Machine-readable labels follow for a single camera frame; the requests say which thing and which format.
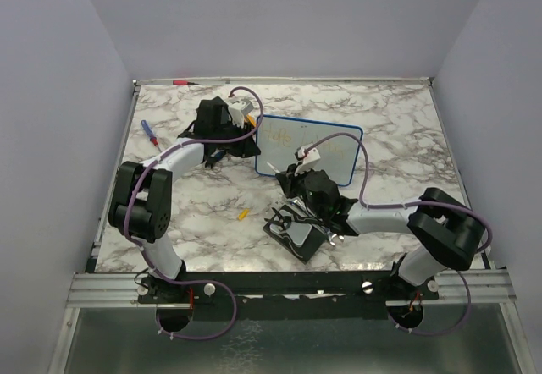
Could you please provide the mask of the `yellow marker cap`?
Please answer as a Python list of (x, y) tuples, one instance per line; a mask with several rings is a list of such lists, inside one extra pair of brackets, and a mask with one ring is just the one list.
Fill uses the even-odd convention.
[(249, 213), (249, 209), (244, 209), (239, 215), (238, 215), (238, 220), (241, 221), (243, 220)]

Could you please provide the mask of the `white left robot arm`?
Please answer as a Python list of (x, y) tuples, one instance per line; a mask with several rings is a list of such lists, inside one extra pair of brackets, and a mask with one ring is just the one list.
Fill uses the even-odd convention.
[(123, 162), (116, 173), (108, 223), (133, 243), (160, 278), (158, 292), (168, 301), (187, 290), (185, 262), (168, 237), (174, 182), (200, 164), (208, 167), (223, 155), (250, 158), (261, 153), (254, 138), (254, 102), (230, 96), (202, 100), (196, 119), (172, 146), (144, 162)]

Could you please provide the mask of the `blue framed whiteboard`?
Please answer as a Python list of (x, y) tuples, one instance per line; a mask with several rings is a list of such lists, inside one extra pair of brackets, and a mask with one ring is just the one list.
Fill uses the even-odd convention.
[(255, 159), (255, 171), (273, 177), (274, 171), (267, 162), (284, 171), (296, 162), (295, 153), (300, 147), (333, 134), (338, 136), (318, 146), (320, 160), (315, 168), (326, 171), (339, 186), (347, 186), (352, 181), (360, 151), (353, 139), (363, 137), (362, 128), (351, 124), (266, 115), (255, 137), (261, 150)]

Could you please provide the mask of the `yellow capped white marker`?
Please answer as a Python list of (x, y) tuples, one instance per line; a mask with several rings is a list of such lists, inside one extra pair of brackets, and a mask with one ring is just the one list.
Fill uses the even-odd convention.
[(272, 163), (267, 162), (268, 166), (274, 171), (274, 173), (280, 173), (281, 171), (277, 169)]

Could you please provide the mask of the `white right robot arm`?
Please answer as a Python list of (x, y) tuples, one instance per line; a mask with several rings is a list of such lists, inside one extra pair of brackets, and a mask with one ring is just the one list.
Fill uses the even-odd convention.
[(398, 233), (418, 239), (419, 247), (401, 257), (389, 278), (390, 292), (397, 298), (409, 298), (446, 269), (468, 270), (485, 248), (482, 238), (490, 236), (480, 216), (438, 188), (427, 188), (404, 204), (363, 205), (343, 196), (325, 171), (297, 174), (296, 169), (292, 164), (275, 174), (285, 197), (301, 201), (297, 215), (275, 217), (283, 226), (304, 223), (336, 236)]

